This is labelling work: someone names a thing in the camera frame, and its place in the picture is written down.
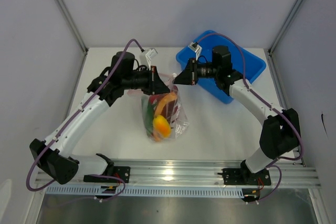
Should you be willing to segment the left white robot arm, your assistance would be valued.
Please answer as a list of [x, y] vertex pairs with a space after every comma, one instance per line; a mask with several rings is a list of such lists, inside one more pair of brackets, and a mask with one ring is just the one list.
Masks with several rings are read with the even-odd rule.
[[111, 65], [103, 69], [87, 88], [75, 111], [43, 141], [34, 139], [29, 148], [36, 166], [53, 181], [63, 185], [76, 175], [86, 182], [110, 181], [114, 162], [103, 154], [74, 157], [73, 149], [86, 130], [105, 113], [126, 90], [141, 90], [146, 95], [165, 94], [170, 90], [155, 66], [134, 69], [135, 56], [117, 52]]

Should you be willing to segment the clear zip top bag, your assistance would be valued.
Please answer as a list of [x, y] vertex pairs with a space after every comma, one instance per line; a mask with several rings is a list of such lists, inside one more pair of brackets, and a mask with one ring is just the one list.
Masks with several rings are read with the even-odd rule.
[[179, 89], [173, 83], [177, 74], [160, 73], [159, 76], [170, 88], [169, 93], [145, 95], [139, 89], [127, 92], [128, 96], [139, 101], [145, 132], [157, 143], [178, 138], [189, 126]]

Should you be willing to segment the red toy lobster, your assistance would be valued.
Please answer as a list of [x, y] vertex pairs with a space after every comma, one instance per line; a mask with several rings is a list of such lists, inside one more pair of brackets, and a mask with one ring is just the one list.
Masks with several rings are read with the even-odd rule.
[[178, 95], [174, 92], [151, 95], [149, 103], [153, 105], [154, 117], [164, 116], [168, 123], [172, 125], [176, 121], [178, 110]]

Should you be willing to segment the yellow orange toy fruit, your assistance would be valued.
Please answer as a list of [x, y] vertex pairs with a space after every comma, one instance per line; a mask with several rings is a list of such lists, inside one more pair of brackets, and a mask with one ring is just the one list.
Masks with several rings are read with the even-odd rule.
[[169, 137], [171, 135], [170, 124], [168, 123], [167, 119], [162, 115], [158, 115], [153, 119], [153, 128], [163, 137]]

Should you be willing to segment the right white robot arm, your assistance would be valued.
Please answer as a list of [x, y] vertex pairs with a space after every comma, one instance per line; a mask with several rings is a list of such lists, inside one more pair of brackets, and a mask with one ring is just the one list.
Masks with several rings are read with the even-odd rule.
[[299, 117], [294, 109], [283, 109], [261, 97], [245, 78], [243, 72], [233, 68], [231, 53], [226, 46], [212, 49], [210, 62], [199, 62], [201, 46], [193, 42], [189, 49], [195, 53], [185, 69], [175, 78], [175, 84], [195, 85], [200, 79], [214, 79], [226, 95], [240, 102], [262, 125], [259, 148], [242, 161], [240, 179], [251, 184], [259, 172], [284, 158], [284, 153], [301, 144]]

